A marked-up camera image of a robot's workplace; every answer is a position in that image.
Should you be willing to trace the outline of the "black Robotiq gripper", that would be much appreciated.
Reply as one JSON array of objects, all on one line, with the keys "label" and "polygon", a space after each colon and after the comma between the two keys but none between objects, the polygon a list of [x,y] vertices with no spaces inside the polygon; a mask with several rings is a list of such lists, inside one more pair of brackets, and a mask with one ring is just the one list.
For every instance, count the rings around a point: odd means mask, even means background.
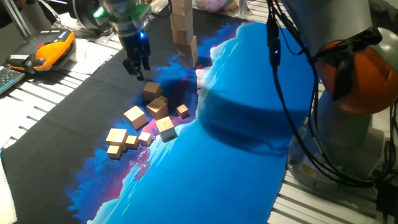
[{"label": "black Robotiq gripper", "polygon": [[127,59],[123,66],[130,75],[135,75],[139,81],[144,80],[140,65],[136,66],[131,59],[141,59],[144,70],[150,70],[149,56],[151,55],[149,38],[140,30],[135,34],[120,36],[122,46],[127,52]]}]

